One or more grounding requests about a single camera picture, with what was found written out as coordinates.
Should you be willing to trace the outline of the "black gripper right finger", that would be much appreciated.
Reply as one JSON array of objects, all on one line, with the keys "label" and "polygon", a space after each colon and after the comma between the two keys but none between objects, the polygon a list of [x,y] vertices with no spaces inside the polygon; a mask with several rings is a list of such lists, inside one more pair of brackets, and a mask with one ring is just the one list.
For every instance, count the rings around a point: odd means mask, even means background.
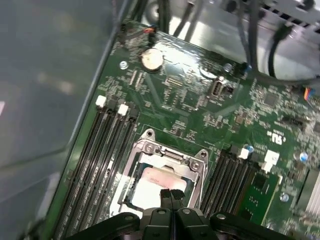
[{"label": "black gripper right finger", "polygon": [[217,212],[207,218],[197,208],[184,207],[182,190],[170,191],[178,240],[291,240],[269,228],[230,213]]}]

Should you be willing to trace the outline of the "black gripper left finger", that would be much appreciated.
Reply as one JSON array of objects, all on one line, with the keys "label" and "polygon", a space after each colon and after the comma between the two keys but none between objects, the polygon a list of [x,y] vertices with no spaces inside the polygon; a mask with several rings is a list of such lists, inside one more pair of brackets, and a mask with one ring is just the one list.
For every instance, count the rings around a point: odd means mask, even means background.
[{"label": "black gripper left finger", "polygon": [[161,205],[149,208],[139,218],[132,212],[122,212],[85,230],[68,240],[170,240],[172,232],[171,191],[160,191]]}]

